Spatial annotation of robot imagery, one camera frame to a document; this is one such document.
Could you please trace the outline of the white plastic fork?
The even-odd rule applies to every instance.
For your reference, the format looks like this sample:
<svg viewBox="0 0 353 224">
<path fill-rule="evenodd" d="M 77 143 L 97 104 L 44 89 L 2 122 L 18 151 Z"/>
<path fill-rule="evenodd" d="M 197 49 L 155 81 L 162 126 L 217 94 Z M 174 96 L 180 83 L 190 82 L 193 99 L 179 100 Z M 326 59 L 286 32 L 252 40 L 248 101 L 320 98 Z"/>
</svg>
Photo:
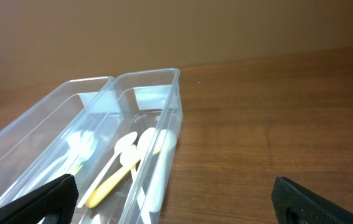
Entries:
<svg viewBox="0 0 353 224">
<path fill-rule="evenodd" d="M 45 170 L 43 170 L 33 181 L 27 185 L 26 191 L 34 188 L 58 163 L 66 161 L 70 156 L 75 156 L 79 150 L 79 143 L 81 142 L 81 131 L 72 133 L 67 138 L 67 144 L 69 145 L 69 150 L 61 157 L 53 161 Z"/>
</svg>

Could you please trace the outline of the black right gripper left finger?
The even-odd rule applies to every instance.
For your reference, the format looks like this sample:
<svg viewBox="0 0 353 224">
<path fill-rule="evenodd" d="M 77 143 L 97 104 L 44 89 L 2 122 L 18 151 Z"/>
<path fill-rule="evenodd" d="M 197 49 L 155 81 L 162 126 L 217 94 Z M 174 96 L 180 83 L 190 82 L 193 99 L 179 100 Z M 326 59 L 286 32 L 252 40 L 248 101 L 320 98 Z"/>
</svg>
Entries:
<svg viewBox="0 0 353 224">
<path fill-rule="evenodd" d="M 79 192 L 72 174 L 64 174 L 0 208 L 0 224 L 70 224 Z"/>
</svg>

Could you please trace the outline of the white plastic spoon slanted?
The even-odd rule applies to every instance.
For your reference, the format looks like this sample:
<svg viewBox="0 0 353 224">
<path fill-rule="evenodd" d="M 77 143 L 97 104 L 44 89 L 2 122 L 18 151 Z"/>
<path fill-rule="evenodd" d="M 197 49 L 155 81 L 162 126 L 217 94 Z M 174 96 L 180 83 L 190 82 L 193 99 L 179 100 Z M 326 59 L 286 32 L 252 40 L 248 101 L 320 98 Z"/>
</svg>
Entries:
<svg viewBox="0 0 353 224">
<path fill-rule="evenodd" d="M 108 169 L 111 167 L 112 163 L 114 163 L 115 159 L 122 153 L 122 151 L 132 145 L 138 134 L 136 131 L 133 131 L 129 134 L 126 134 L 125 136 L 119 138 L 117 140 L 115 146 L 114 146 L 114 154 L 110 158 L 110 160 L 107 162 L 107 164 L 102 168 L 102 170 L 99 172 L 99 174 L 96 176 L 95 180 L 93 183 L 89 186 L 87 191 L 85 192 L 84 196 L 82 199 L 79 201 L 77 204 L 77 208 L 82 208 L 85 202 L 88 200 L 89 196 L 93 193 L 93 191 L 96 189 L 102 178 L 104 178 L 104 175 L 107 173 Z"/>
</svg>

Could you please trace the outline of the light blue plastic fork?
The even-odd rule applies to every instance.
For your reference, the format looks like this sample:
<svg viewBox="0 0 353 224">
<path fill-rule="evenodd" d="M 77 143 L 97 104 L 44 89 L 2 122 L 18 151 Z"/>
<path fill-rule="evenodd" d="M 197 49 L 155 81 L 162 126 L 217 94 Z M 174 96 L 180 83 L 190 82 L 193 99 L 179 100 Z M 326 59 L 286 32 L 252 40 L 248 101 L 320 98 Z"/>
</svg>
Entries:
<svg viewBox="0 0 353 224">
<path fill-rule="evenodd" d="M 81 131 L 81 142 L 79 150 L 75 156 L 70 156 L 66 161 L 58 163 L 55 170 L 51 173 L 49 180 L 56 179 L 63 174 L 75 175 L 83 166 L 83 162 L 87 161 L 93 155 L 98 140 L 95 139 L 93 131 Z"/>
</svg>

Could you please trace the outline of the yellow plastic spoon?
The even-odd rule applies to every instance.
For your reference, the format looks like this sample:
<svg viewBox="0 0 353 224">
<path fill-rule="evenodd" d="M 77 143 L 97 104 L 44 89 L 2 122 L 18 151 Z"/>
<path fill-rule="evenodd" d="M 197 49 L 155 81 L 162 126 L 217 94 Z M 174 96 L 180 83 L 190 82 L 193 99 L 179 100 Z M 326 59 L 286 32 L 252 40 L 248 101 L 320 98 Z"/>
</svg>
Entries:
<svg viewBox="0 0 353 224">
<path fill-rule="evenodd" d="M 140 161 L 141 159 L 138 159 L 138 161 L 133 162 L 132 164 L 137 164 Z M 88 200 L 85 202 L 86 207 L 96 207 L 118 185 L 122 178 L 130 172 L 131 168 L 131 165 L 122 166 L 114 174 L 107 178 L 93 191 L 91 196 L 89 196 Z"/>
</svg>

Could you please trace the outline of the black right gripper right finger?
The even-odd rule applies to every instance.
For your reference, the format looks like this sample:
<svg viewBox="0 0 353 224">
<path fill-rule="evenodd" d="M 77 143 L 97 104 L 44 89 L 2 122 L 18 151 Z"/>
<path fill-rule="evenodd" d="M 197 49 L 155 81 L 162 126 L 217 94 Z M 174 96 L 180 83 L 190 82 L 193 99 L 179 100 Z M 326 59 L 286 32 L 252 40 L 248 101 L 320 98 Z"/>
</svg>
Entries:
<svg viewBox="0 0 353 224">
<path fill-rule="evenodd" d="M 353 224 L 353 213 L 286 177 L 277 177 L 271 193 L 280 224 Z"/>
</svg>

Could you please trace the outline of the white plastic spoon wide handle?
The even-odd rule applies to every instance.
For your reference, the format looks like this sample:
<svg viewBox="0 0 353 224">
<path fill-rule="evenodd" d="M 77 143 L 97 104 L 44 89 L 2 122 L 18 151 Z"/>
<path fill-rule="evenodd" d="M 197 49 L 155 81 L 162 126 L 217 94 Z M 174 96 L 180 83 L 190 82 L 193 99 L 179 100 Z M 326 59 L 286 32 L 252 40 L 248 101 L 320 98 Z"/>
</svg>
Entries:
<svg viewBox="0 0 353 224">
<path fill-rule="evenodd" d="M 158 161 L 146 196 L 146 210 L 149 212 L 155 213 L 161 209 L 165 191 L 168 157 L 176 143 L 176 135 L 171 130 L 161 130 L 157 144 L 154 147 L 156 151 L 159 150 Z"/>
</svg>

